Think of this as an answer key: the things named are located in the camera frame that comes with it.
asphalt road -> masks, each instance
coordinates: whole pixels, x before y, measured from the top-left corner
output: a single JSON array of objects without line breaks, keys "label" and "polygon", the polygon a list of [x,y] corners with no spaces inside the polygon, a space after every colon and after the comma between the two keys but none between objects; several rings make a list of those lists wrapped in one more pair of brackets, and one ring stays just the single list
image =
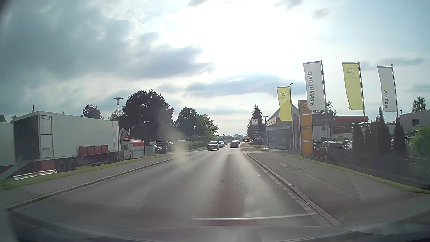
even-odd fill
[{"label": "asphalt road", "polygon": [[241,149],[176,159],[17,209],[46,223],[320,226]]}]

road marking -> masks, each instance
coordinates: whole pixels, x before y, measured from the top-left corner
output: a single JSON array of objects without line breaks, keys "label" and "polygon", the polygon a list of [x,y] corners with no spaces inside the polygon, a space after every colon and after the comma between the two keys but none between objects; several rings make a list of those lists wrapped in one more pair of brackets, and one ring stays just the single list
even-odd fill
[{"label": "road marking", "polygon": [[302,167],[300,167],[300,166],[298,166],[298,165],[294,165],[294,166],[296,166],[296,167],[298,167],[298,168],[300,168],[300,169],[303,169],[303,170],[305,170],[305,171],[307,171],[307,172],[310,172],[310,173],[315,174],[314,172],[312,172],[312,171],[308,171],[308,170],[306,170],[305,168],[302,168]]},{"label": "road marking", "polygon": [[302,217],[315,215],[316,213],[306,214],[292,214],[292,215],[281,215],[281,216],[268,216],[268,217],[193,217],[193,220],[256,220],[256,219],[275,219],[275,218],[286,218],[286,217]]},{"label": "road marking", "polygon": [[331,185],[329,185],[329,184],[327,184],[327,183],[325,183],[325,182],[323,182],[323,181],[321,181],[321,180],[319,180],[319,179],[317,179],[317,178],[314,178],[313,176],[310,176],[310,175],[307,175],[307,176],[308,176],[308,177],[310,177],[310,178],[313,178],[313,179],[315,179],[315,180],[317,180],[317,181],[319,181],[319,182],[322,182],[322,183],[324,183],[324,184],[328,185],[329,187],[333,188],[334,190],[336,190],[336,191],[340,192],[342,195],[344,195],[344,196],[348,197],[348,195],[346,195],[345,193],[343,193],[341,190],[339,190],[339,189],[337,189],[337,188],[335,188],[335,187],[332,187]]}]

white flag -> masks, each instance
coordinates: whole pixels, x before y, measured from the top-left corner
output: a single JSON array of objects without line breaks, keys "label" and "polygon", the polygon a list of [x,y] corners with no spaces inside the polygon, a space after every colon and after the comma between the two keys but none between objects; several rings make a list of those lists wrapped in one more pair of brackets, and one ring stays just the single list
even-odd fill
[{"label": "white flag", "polygon": [[396,89],[391,66],[378,66],[379,81],[381,81],[382,110],[396,112]]},{"label": "white flag", "polygon": [[310,110],[324,111],[324,83],[321,61],[303,63],[306,79],[307,107]]}]

white truck trailer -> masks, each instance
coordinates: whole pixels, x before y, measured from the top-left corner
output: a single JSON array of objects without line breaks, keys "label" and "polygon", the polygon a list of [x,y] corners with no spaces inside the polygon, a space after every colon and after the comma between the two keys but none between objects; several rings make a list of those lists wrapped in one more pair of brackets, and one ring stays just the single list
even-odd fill
[{"label": "white truck trailer", "polygon": [[114,163],[119,160],[118,142],[116,121],[32,112],[13,120],[16,162],[4,173],[63,172],[89,164]]},{"label": "white truck trailer", "polygon": [[0,122],[0,173],[15,165],[12,123]]}]

windshield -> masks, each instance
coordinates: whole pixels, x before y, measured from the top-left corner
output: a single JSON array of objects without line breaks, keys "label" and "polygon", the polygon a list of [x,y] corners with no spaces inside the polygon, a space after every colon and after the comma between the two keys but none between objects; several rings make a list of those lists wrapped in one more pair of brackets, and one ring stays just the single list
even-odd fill
[{"label": "windshield", "polygon": [[171,241],[201,227],[223,241],[254,226],[239,242],[425,221],[429,12],[430,0],[0,0],[2,228]]}]

